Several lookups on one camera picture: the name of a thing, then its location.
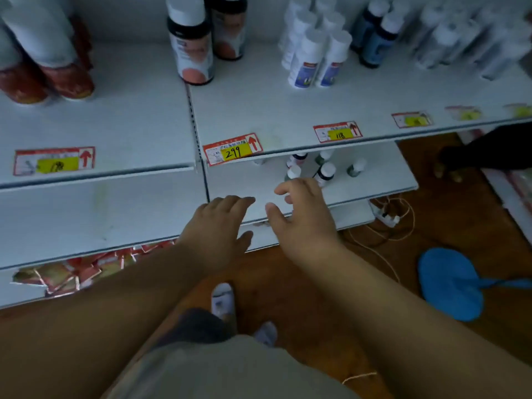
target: white wall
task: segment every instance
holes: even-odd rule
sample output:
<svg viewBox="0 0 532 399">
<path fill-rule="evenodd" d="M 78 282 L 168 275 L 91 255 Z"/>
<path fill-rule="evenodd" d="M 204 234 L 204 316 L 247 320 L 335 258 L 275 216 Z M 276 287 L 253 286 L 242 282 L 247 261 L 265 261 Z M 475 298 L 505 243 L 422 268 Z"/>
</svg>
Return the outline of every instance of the white wall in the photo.
<svg viewBox="0 0 532 399">
<path fill-rule="evenodd" d="M 166 42 L 164 0 L 75 0 L 97 40 Z M 427 0 L 414 0 L 423 4 Z M 459 0 L 472 6 L 493 1 L 527 9 L 532 0 Z M 351 24 L 367 0 L 338 0 L 337 10 Z M 249 38 L 273 41 L 282 30 L 288 0 L 249 0 Z"/>
</svg>

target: yellow price sticker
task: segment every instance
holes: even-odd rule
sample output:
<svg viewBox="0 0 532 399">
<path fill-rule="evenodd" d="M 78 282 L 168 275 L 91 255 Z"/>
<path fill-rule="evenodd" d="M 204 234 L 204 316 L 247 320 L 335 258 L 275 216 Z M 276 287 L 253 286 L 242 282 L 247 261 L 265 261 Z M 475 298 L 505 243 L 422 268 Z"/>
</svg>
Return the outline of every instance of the yellow price sticker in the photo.
<svg viewBox="0 0 532 399">
<path fill-rule="evenodd" d="M 521 119 L 532 116 L 532 106 L 516 106 L 513 110 L 513 117 Z"/>
<path fill-rule="evenodd" d="M 460 113 L 460 120 L 479 120 L 482 113 L 476 110 L 462 111 Z"/>
<path fill-rule="evenodd" d="M 236 146 L 221 148 L 220 153 L 224 161 L 231 161 L 251 155 L 252 151 L 247 141 L 243 141 L 242 144 Z"/>
<path fill-rule="evenodd" d="M 423 116 L 407 116 L 404 118 L 404 123 L 408 127 L 427 126 L 429 124 L 427 118 Z"/>
<path fill-rule="evenodd" d="M 329 135 L 329 138 L 333 141 L 354 138 L 354 135 L 353 135 L 353 132 L 351 132 L 351 129 L 329 130 L 327 134 Z"/>
<path fill-rule="evenodd" d="M 44 158 L 37 160 L 37 172 L 53 173 L 62 171 L 77 171 L 79 169 L 78 157 Z"/>
</svg>

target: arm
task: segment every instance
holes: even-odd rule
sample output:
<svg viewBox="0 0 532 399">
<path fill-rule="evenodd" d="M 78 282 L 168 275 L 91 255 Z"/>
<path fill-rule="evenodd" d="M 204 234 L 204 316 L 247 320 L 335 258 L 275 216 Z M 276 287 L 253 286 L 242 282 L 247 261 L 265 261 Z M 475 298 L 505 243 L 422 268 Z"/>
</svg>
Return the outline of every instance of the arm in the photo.
<svg viewBox="0 0 532 399">
<path fill-rule="evenodd" d="M 214 199 L 198 208 L 176 246 L 0 323 L 3 396 L 100 396 L 176 302 L 249 247 L 253 233 L 237 234 L 253 202 Z"/>
<path fill-rule="evenodd" d="M 312 179 L 285 182 L 291 220 L 268 203 L 281 248 L 349 316 L 396 397 L 525 398 L 532 368 L 430 307 L 349 251 Z"/>
</svg>

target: blue label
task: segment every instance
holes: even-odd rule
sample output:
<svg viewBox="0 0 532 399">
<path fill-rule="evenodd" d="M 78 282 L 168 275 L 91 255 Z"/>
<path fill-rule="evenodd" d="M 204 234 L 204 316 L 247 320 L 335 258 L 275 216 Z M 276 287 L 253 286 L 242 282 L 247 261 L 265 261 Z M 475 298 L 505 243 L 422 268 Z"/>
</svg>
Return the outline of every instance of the blue label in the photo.
<svg viewBox="0 0 532 399">
<path fill-rule="evenodd" d="M 361 16 L 357 19 L 355 25 L 351 28 L 351 36 L 353 37 L 351 46 L 362 48 L 368 42 L 374 28 L 374 25 L 365 20 L 364 17 Z"/>
<path fill-rule="evenodd" d="M 369 64 L 380 66 L 389 48 L 394 43 L 395 40 L 383 39 L 376 33 L 373 33 L 368 44 L 364 46 L 362 58 Z"/>
<path fill-rule="evenodd" d="M 299 73 L 297 73 L 297 78 L 294 85 L 298 88 L 310 87 L 310 84 L 312 84 L 312 80 L 314 79 L 317 66 L 318 65 L 316 63 L 303 63 Z"/>
<path fill-rule="evenodd" d="M 334 84 L 334 80 L 342 67 L 342 63 L 331 63 L 323 76 L 320 85 L 321 86 L 331 86 Z"/>
</svg>

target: forearm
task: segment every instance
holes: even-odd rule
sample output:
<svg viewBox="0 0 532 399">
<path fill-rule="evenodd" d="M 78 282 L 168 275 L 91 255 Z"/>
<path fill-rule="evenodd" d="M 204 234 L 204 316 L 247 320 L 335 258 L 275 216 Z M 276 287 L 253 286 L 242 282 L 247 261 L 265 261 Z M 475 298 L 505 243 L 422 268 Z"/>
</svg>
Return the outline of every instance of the forearm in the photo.
<svg viewBox="0 0 532 399">
<path fill-rule="evenodd" d="M 177 244 L 37 313 L 0 324 L 6 397 L 100 395 L 204 276 Z"/>
<path fill-rule="evenodd" d="M 525 397 L 532 370 L 346 248 L 303 266 L 348 314 L 397 397 Z"/>
</svg>

